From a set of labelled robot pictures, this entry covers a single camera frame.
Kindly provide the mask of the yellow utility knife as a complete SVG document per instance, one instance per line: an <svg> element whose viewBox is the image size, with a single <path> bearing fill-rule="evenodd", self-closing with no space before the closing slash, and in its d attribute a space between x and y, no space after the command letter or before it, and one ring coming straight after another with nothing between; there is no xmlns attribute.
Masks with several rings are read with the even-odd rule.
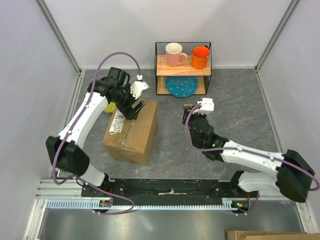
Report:
<svg viewBox="0 0 320 240"><path fill-rule="evenodd" d="M193 104L184 104L184 105L183 105L183 109L184 109L184 110L191 110L193 107L194 107Z"/></svg>

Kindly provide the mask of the brown cardboard express box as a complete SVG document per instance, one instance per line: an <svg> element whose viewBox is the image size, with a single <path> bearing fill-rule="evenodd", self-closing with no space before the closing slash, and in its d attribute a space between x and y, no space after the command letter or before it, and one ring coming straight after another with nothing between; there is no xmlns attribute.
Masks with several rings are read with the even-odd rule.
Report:
<svg viewBox="0 0 320 240"><path fill-rule="evenodd" d="M146 165L158 128L158 103L144 99L137 119L127 120L116 109L103 138L110 155L119 161Z"/></svg>

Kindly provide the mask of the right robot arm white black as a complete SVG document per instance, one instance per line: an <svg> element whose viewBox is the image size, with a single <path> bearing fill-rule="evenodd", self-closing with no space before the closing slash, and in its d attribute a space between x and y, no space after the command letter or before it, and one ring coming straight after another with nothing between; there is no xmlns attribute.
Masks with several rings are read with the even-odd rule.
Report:
<svg viewBox="0 0 320 240"><path fill-rule="evenodd" d="M320 188L314 170L295 150L289 149L285 153L262 151L221 137L214 132L198 105L184 105L182 123L191 147L206 158L256 170L254 173L239 170L233 174L229 191L235 197L269 192L304 203L310 191Z"/></svg>

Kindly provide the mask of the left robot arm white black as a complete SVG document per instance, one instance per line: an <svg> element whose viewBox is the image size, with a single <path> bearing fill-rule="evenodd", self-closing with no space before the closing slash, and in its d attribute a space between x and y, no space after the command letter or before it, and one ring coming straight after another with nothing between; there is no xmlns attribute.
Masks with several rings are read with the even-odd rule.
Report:
<svg viewBox="0 0 320 240"><path fill-rule="evenodd" d="M92 185L92 191L99 197L110 191L108 176L96 169L83 151L83 146L92 126L110 103L127 120L135 120L145 103L139 100L149 85L138 75L130 83L130 75L124 70L111 67L107 76L92 81L85 98L67 126L58 136L49 136L45 142L52 169L69 172L83 182Z"/></svg>

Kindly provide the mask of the green dotted plate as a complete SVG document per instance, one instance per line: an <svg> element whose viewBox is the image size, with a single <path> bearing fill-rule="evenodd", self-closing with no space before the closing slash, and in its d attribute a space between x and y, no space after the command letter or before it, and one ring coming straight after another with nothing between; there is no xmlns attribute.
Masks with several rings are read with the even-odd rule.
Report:
<svg viewBox="0 0 320 240"><path fill-rule="evenodd" d="M111 102L103 111L108 114L112 114L116 110L116 104Z"/></svg>

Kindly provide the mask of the blue dotted plate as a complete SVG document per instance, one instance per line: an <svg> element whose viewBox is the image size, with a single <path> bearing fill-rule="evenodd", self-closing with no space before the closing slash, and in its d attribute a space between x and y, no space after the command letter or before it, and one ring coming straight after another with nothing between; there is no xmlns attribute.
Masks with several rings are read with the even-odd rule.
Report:
<svg viewBox="0 0 320 240"><path fill-rule="evenodd" d="M199 85L195 76L168 76L164 86L171 95L186 98L193 95Z"/></svg>

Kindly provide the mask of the pink mug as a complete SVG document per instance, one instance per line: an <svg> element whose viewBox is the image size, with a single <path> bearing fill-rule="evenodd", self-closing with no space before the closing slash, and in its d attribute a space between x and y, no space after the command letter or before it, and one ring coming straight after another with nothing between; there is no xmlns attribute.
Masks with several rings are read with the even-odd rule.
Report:
<svg viewBox="0 0 320 240"><path fill-rule="evenodd" d="M166 45L166 62L170 67L177 67L188 59L188 55L182 51L182 46L177 42L171 42Z"/></svg>

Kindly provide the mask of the orange mug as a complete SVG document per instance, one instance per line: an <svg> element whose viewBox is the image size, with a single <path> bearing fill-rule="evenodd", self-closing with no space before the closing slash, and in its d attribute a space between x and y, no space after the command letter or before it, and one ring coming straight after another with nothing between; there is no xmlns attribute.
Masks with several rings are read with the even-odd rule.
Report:
<svg viewBox="0 0 320 240"><path fill-rule="evenodd" d="M207 46L196 46L192 50L191 66L198 70L206 68L210 53Z"/></svg>

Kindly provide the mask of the cardboard sheet corner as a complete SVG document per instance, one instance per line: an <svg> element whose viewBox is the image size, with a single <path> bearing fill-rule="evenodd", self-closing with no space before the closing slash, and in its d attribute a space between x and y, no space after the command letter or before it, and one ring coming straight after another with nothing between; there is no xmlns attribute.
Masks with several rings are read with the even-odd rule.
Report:
<svg viewBox="0 0 320 240"><path fill-rule="evenodd" d="M228 230L228 240L320 240L319 233Z"/></svg>

